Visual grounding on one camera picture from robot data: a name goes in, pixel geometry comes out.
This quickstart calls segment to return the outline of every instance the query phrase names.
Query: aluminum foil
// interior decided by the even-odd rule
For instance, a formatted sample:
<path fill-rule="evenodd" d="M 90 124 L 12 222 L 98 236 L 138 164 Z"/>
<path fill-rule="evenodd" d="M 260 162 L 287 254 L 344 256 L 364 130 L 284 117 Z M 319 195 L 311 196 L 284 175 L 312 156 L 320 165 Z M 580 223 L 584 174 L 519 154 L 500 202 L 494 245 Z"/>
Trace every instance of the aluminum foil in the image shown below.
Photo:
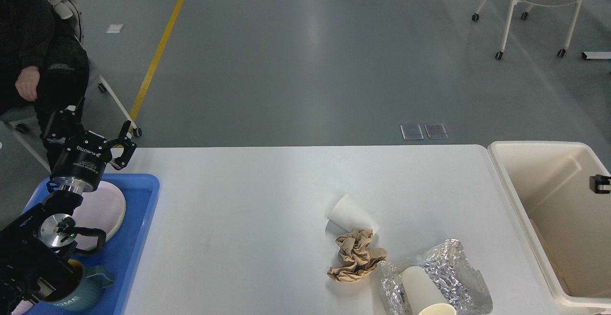
<path fill-rule="evenodd" d="M 403 262 L 378 263 L 379 294 L 388 315 L 414 315 L 399 274 L 415 265 L 428 273 L 457 314 L 485 315 L 492 312 L 493 300 L 482 274 L 469 265 L 460 241 L 448 239 Z"/>

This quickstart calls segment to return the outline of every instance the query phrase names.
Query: white table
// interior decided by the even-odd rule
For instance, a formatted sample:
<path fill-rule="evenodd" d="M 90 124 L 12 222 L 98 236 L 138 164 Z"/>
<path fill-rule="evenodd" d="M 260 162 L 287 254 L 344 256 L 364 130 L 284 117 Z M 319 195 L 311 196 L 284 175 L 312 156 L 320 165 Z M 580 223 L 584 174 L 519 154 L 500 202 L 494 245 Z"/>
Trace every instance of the white table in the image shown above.
<path fill-rule="evenodd" d="M 383 315 L 375 273 L 326 274 L 346 192 L 389 261 L 460 239 L 494 315 L 558 314 L 481 146 L 138 148 L 122 172 L 161 182 L 127 315 Z"/>

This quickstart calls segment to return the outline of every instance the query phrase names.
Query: paper cup on foil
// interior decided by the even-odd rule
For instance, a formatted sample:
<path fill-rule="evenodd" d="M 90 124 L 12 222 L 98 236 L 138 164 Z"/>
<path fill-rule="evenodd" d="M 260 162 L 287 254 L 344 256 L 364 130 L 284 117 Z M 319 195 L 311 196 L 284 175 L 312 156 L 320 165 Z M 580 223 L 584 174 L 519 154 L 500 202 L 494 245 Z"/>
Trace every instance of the paper cup on foil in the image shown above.
<path fill-rule="evenodd" d="M 448 304 L 421 267 L 412 266 L 404 270 L 401 281 L 414 315 L 456 315 L 456 309 Z"/>
<path fill-rule="evenodd" d="M 372 229 L 375 234 L 380 228 L 379 224 L 355 202 L 349 193 L 337 202 L 327 218 L 348 232 L 355 229 Z"/>

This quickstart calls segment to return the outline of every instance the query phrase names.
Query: white storage bin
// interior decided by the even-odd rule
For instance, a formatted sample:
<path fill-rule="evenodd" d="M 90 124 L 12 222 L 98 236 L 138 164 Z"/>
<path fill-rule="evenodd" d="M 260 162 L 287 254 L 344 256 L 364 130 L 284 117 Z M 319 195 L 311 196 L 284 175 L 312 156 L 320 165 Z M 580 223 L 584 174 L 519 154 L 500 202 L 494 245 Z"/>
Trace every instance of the white storage bin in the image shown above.
<path fill-rule="evenodd" d="M 488 148 L 548 287 L 564 314 L 611 313 L 609 172 L 583 143 L 505 141 Z"/>

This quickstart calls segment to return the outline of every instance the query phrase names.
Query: white plate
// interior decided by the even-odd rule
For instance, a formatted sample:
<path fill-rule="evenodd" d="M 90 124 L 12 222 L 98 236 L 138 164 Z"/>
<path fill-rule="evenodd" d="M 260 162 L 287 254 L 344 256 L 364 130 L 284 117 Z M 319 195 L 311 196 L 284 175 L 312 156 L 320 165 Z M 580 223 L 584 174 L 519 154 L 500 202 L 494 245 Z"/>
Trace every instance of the white plate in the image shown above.
<path fill-rule="evenodd" d="M 76 226 L 98 228 L 106 232 L 106 241 L 114 235 L 121 226 L 125 215 L 125 197 L 115 185 L 101 181 L 94 192 L 83 193 L 83 203 L 74 209 Z M 98 238 L 78 235 L 77 248 L 92 250 Z"/>

